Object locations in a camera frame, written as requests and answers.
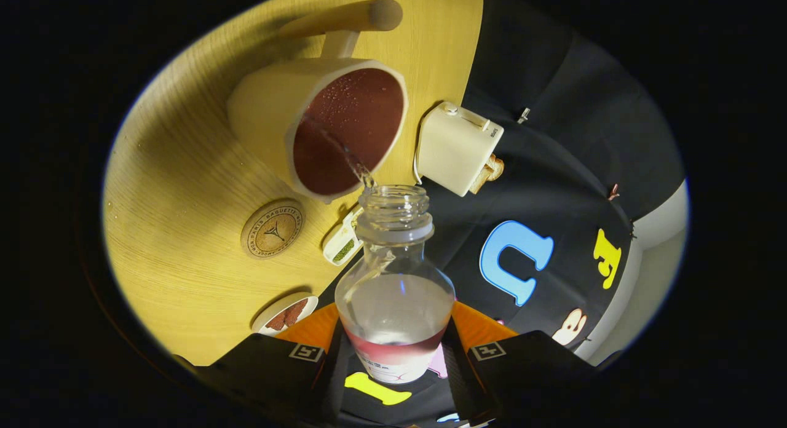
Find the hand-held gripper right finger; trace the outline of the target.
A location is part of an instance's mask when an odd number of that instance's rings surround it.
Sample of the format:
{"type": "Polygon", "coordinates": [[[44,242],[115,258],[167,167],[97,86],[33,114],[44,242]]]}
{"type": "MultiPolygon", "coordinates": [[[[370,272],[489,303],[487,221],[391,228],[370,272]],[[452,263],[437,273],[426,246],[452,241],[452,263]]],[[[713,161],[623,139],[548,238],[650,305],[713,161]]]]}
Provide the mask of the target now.
{"type": "Polygon", "coordinates": [[[456,412],[472,426],[553,416],[601,372],[540,330],[520,335],[458,301],[442,349],[456,412]]]}

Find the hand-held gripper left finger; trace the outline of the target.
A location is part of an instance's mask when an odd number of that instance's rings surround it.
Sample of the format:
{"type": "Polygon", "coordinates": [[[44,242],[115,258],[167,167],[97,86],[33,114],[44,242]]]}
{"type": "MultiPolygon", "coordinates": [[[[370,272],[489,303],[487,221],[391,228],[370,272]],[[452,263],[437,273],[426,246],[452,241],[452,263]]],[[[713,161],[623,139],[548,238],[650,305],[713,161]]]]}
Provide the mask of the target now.
{"type": "Polygon", "coordinates": [[[254,333],[219,360],[176,360],[222,394],[289,427],[336,427],[345,383],[345,330],[334,304],[278,336],[254,333]]]}

